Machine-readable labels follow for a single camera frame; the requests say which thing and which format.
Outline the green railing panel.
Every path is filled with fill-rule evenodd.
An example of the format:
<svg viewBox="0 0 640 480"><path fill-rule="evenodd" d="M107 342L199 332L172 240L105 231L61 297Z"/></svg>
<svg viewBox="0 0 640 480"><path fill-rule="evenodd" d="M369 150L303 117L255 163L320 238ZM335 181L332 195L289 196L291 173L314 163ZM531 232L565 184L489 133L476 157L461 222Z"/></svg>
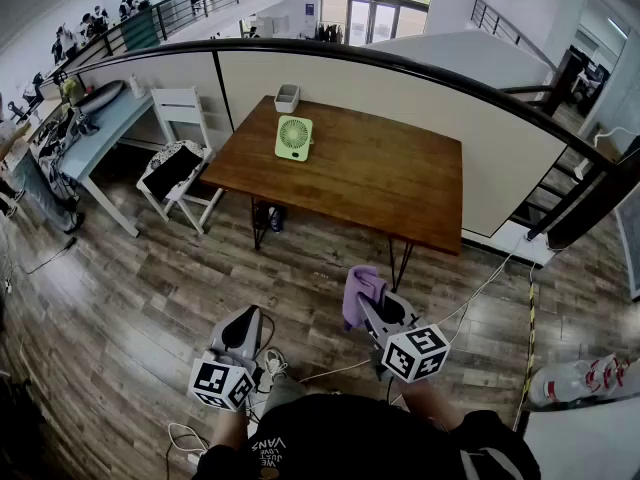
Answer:
<svg viewBox="0 0 640 480"><path fill-rule="evenodd" d="M159 22L151 7L127 18L122 23L121 32L127 51L153 48L160 44Z"/></svg>

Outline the pile of black equipment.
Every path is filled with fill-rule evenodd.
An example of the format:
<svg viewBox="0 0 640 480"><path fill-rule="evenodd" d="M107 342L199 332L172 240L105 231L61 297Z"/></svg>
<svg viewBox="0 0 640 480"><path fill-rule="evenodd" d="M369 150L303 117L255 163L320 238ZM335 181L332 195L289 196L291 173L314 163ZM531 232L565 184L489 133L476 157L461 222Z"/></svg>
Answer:
<svg viewBox="0 0 640 480"><path fill-rule="evenodd" d="M31 148L36 160L57 158L63 155L81 138L92 136L99 131L90 115L75 107L63 111L62 117L45 125Z"/></svg>

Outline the white side table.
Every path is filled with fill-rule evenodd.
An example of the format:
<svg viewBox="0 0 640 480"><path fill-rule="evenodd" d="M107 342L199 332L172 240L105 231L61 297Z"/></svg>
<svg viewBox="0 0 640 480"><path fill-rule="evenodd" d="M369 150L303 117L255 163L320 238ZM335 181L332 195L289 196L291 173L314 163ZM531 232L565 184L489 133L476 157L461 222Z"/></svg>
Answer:
<svg viewBox="0 0 640 480"><path fill-rule="evenodd" d="M517 433L542 480L640 480L640 396L525 411Z"/></svg>

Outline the person's black shirt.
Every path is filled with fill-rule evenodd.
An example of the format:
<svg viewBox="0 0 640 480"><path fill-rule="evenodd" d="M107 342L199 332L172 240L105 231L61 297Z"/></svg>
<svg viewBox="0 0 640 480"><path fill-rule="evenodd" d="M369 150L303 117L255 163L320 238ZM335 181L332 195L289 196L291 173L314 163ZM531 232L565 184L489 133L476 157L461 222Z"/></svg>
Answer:
<svg viewBox="0 0 640 480"><path fill-rule="evenodd" d="M210 448L192 480L541 480L493 411L440 430L383 401L312 394L265 414L239 449Z"/></svg>

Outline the small white partition panel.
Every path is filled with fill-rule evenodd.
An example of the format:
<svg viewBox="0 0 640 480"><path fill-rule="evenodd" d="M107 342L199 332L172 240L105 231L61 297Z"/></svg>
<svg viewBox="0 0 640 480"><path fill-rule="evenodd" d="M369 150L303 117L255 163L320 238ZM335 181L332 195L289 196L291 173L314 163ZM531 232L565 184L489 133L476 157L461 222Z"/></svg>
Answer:
<svg viewBox="0 0 640 480"><path fill-rule="evenodd" d="M80 73L86 84L102 86L112 80L128 81L135 75L141 86L163 89L196 87L208 134L226 140L231 134L212 53L161 55L94 67Z"/></svg>

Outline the brown wooden table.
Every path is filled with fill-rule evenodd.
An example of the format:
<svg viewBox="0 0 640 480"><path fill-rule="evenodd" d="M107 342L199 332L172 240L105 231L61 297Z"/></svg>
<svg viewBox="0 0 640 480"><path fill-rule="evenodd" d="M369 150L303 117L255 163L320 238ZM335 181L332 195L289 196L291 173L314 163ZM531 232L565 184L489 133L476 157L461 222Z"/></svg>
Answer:
<svg viewBox="0 0 640 480"><path fill-rule="evenodd" d="M444 135L302 101L306 161L275 153L280 115L264 97L201 174L203 183L365 227L441 253L462 247L462 145Z"/></svg>

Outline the white wooden chair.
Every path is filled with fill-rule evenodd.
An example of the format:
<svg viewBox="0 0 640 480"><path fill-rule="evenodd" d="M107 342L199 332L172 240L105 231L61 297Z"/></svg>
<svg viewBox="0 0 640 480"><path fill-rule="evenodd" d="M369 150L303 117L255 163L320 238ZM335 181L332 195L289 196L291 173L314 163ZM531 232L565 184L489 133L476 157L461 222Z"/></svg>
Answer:
<svg viewBox="0 0 640 480"><path fill-rule="evenodd" d="M166 145L183 141L176 137L172 127L174 123L193 125L198 128L203 140L202 143L194 142L203 147L210 148L213 153L209 161L204 164L200 172L176 200L165 199L164 201L158 202L151 194L145 193L137 187L139 180L136 183L136 188L142 192L148 202L164 221L169 220L169 211L171 208L173 206L178 206L186 215L195 230L202 234L204 232L204 224L211 214L214 206L223 195L223 190L221 188L217 189L214 195L209 199L198 198L188 194L188 189L198 179L202 170L210 164L215 156L215 151L208 138L205 119L197 91L194 87L187 89L153 89L151 91L151 95L154 102L156 117L158 118L166 139Z"/></svg>

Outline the grey storage box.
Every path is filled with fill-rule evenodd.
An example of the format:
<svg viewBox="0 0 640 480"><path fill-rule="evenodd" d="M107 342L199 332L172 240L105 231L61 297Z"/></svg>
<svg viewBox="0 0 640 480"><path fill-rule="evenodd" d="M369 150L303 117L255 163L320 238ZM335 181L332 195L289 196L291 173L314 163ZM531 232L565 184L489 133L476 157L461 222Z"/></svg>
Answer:
<svg viewBox="0 0 640 480"><path fill-rule="evenodd" d="M283 84L274 97L275 109L278 113L292 114L300 100L300 87L295 84Z"/></svg>

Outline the patterned seat cushion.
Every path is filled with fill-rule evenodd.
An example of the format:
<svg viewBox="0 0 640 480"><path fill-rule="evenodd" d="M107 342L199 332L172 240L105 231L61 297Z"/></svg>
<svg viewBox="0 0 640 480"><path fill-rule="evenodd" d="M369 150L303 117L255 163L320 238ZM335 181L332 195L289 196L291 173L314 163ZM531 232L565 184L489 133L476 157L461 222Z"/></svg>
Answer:
<svg viewBox="0 0 640 480"><path fill-rule="evenodd" d="M149 190L144 186L144 184L142 182L142 179L144 177L146 177L148 174L150 174L153 170L155 170L159 165L164 163L181 146L187 147L191 152L193 152L196 155L198 155L201 158L201 163L200 163L199 166L197 166L193 170L193 172L190 174L190 176L185 181L182 181L182 182L179 182L178 184L176 184L165 199L176 200L179 197L179 195L182 194L186 190L188 185L193 181L195 176L200 172L200 170L202 169L204 164L209 161L209 159L210 159L210 157L211 157L211 155L213 153L213 151L210 148L203 147L203 146L201 146L201 145L199 145L199 144L197 144L197 143L195 143L194 141L191 141L191 140L183 140L183 141L178 141L178 142L175 142L175 143L168 144L161 151L159 151L158 153L156 153L152 157L150 162L147 164L147 167L146 167L146 170L145 170L143 176L139 179L139 181L137 183L137 187L141 191L151 194L149 192ZM158 202L161 202L161 201L164 201L165 199L163 199L163 200L156 199L156 200Z"/></svg>

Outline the lime green basket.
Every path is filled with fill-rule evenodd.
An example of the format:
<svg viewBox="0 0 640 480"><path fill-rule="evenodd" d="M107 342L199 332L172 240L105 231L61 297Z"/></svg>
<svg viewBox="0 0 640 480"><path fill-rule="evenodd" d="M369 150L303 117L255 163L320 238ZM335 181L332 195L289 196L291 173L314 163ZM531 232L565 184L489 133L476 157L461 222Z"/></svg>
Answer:
<svg viewBox="0 0 640 480"><path fill-rule="evenodd" d="M278 121L274 152L279 158L305 162L312 140L313 123L309 119L282 115Z"/></svg>

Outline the grey oval board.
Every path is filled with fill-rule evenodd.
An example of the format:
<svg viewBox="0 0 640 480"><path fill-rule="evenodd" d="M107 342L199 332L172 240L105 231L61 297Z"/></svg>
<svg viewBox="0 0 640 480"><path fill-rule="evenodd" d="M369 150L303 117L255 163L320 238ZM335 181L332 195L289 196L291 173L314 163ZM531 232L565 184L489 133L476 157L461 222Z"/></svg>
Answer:
<svg viewBox="0 0 640 480"><path fill-rule="evenodd" d="M76 108L83 114L91 114L109 104L116 98L125 83L122 80L111 81L87 94L76 104Z"/></svg>

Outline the black balcony railing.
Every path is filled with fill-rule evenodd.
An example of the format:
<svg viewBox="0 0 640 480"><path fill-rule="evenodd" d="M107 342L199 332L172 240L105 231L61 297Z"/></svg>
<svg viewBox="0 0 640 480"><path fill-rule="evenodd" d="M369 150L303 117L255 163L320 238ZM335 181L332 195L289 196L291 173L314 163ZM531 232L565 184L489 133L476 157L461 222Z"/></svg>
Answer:
<svg viewBox="0 0 640 480"><path fill-rule="evenodd" d="M161 43L189 25L246 1L248 0L163 0L154 5L150 4L149 7L156 13ZM60 67L72 69L128 52L122 37L122 23L116 24L107 33L84 45L73 60L64 61Z"/></svg>

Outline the black flat cushion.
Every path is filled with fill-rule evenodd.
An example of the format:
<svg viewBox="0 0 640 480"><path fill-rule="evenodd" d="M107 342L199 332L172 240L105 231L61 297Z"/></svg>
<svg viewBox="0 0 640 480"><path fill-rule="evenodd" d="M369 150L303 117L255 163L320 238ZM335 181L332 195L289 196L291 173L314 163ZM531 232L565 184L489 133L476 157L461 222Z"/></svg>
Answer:
<svg viewBox="0 0 640 480"><path fill-rule="evenodd" d="M199 166L201 158L181 146L164 163L142 179L144 186L158 200L163 200L179 182L185 181Z"/></svg>

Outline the yellow-green plant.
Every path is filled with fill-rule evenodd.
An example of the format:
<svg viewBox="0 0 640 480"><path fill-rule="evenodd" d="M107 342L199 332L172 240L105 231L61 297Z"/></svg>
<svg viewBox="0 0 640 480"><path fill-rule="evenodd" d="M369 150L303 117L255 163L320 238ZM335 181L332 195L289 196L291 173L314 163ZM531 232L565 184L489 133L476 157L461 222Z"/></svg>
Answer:
<svg viewBox="0 0 640 480"><path fill-rule="evenodd" d="M60 90L62 96L72 105L76 106L79 101L84 98L85 91L82 83L76 76L67 76L62 74L60 77Z"/></svg>

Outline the person's right forearm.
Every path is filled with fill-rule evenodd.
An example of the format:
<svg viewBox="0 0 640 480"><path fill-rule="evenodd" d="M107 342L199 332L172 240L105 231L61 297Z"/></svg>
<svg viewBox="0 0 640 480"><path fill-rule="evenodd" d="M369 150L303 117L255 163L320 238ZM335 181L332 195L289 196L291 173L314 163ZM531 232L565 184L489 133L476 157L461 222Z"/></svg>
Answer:
<svg viewBox="0 0 640 480"><path fill-rule="evenodd" d="M401 397L407 409L417 418L428 423L436 422L447 431L459 427L464 414L428 380L413 383L399 382Z"/></svg>

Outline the dark wooden post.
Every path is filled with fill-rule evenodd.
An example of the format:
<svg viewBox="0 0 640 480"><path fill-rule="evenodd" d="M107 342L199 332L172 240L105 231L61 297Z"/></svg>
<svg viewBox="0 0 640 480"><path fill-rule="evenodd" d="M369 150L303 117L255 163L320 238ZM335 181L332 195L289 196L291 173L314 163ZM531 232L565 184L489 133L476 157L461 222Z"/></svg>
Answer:
<svg viewBox="0 0 640 480"><path fill-rule="evenodd" d="M548 233L551 250L559 251L598 224L640 183L640 135L622 155L612 174L605 174L591 191Z"/></svg>

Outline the person's grey trousers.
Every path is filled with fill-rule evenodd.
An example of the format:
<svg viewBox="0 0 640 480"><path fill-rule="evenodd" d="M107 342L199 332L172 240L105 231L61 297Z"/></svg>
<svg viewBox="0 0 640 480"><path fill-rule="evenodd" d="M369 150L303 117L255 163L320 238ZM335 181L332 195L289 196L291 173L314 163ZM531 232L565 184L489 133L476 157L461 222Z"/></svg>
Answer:
<svg viewBox="0 0 640 480"><path fill-rule="evenodd" d="M267 396L262 416L282 405L292 403L308 393L307 388L286 374L278 374L273 378L271 390Z"/></svg>

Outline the black handrail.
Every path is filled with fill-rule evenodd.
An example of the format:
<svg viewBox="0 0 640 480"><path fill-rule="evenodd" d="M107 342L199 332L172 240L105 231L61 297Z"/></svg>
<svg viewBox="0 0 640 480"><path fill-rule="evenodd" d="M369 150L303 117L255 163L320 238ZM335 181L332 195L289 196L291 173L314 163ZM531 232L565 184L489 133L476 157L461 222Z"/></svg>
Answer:
<svg viewBox="0 0 640 480"><path fill-rule="evenodd" d="M258 52L311 56L352 62L417 77L469 95L525 120L560 140L606 172L617 168L615 162L609 160L594 147L564 129L551 117L512 97L503 90L495 89L487 84L435 65L416 62L400 55L366 48L295 39L222 39L163 43L153 48L106 56L97 62L79 65L75 68L71 68L65 63L57 68L54 74L49 76L45 82L47 84L57 83L63 74L67 76L80 75L90 70L135 60L207 52Z"/></svg>

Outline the large glass window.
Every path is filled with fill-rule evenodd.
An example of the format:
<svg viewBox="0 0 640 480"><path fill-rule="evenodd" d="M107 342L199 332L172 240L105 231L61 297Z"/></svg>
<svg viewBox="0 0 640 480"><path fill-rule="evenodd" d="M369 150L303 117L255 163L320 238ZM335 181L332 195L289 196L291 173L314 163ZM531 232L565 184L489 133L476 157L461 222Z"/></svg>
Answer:
<svg viewBox="0 0 640 480"><path fill-rule="evenodd" d="M321 21L351 46L422 35L431 0L321 0Z"/></svg>

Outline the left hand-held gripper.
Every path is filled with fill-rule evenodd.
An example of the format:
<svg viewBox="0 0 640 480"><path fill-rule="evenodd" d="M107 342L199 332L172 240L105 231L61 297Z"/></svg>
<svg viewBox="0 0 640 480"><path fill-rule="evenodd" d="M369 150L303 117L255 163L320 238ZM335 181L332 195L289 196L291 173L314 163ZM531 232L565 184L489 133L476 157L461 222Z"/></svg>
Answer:
<svg viewBox="0 0 640 480"><path fill-rule="evenodd" d="M187 394L226 411L243 408L256 389L256 354L262 337L258 306L235 311L213 329L211 348L194 360Z"/></svg>

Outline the person's left forearm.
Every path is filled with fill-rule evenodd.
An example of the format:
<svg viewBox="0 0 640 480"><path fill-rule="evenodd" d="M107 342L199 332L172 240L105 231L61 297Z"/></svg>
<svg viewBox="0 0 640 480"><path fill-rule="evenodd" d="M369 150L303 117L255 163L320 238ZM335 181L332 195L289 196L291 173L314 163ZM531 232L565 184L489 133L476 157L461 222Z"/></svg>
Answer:
<svg viewBox="0 0 640 480"><path fill-rule="evenodd" d="M247 428L248 417L244 407L235 412L220 410L213 427L210 444L212 447L226 446L238 451L248 440Z"/></svg>

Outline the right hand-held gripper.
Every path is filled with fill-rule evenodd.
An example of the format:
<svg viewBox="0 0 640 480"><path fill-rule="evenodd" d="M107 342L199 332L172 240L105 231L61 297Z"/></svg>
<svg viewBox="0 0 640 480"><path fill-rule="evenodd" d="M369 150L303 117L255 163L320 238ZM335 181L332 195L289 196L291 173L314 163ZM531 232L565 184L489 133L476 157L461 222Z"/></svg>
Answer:
<svg viewBox="0 0 640 480"><path fill-rule="evenodd" d="M449 353L450 342L437 324L418 319L413 306L396 293L387 291L380 305L363 293L357 294L361 320L375 339L371 355L380 381L395 378L416 382L441 371ZM397 324L394 330L382 329L383 321Z"/></svg>

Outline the yellow and black tape strip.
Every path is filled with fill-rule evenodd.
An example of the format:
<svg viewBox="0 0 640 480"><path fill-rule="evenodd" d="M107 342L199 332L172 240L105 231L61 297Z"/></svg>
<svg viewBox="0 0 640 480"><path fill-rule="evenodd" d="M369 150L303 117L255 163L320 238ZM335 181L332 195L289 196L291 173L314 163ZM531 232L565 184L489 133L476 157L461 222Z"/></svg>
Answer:
<svg viewBox="0 0 640 480"><path fill-rule="evenodd" d="M516 431L519 426L522 409L527 401L528 393L531 384L532 371L534 365L534 351L535 351L535 294L534 294L534 280L533 272L535 270L536 263L534 263L529 271L529 337L528 337L528 349L527 349L527 362L524 375L523 387L521 392L520 402L516 411L514 424L512 430Z"/></svg>

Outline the large white partition panel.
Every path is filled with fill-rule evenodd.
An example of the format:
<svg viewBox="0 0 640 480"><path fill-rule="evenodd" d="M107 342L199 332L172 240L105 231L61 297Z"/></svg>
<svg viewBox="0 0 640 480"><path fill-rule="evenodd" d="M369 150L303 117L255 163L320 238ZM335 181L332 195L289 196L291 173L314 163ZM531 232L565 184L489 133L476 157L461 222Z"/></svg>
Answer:
<svg viewBox="0 0 640 480"><path fill-rule="evenodd" d="M355 62L272 52L218 55L241 124L283 84L304 101L420 127L462 144L463 229L492 236L565 151L565 144L494 105L418 77Z"/></svg>

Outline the purple and grey cloth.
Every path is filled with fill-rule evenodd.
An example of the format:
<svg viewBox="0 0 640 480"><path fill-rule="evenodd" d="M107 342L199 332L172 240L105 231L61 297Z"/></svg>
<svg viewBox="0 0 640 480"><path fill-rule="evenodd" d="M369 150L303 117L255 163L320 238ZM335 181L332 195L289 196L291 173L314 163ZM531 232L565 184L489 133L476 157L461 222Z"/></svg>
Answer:
<svg viewBox="0 0 640 480"><path fill-rule="evenodd" d="M387 286L388 283L373 266L357 265L349 269L342 303L346 331L364 325L364 312L360 309L358 296L368 298L372 306L379 305L384 300Z"/></svg>

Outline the dark bag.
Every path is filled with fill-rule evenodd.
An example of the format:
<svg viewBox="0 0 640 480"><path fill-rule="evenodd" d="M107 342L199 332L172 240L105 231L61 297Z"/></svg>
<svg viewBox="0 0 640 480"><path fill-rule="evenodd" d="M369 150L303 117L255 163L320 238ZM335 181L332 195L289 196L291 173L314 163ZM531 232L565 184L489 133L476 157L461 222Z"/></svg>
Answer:
<svg viewBox="0 0 640 480"><path fill-rule="evenodd" d="M270 229L274 233L284 230L287 209L281 205L259 201L253 205L254 228L262 231Z"/></svg>

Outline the person's white shoe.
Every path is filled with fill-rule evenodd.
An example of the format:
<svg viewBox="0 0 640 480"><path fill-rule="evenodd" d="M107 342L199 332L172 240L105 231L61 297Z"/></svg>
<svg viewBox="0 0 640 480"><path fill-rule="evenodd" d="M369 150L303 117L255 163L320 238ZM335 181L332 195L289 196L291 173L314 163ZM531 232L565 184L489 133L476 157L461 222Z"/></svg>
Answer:
<svg viewBox="0 0 640 480"><path fill-rule="evenodd" d="M278 384L287 378L288 363L278 349L269 348L264 352L263 369L272 383Z"/></svg>

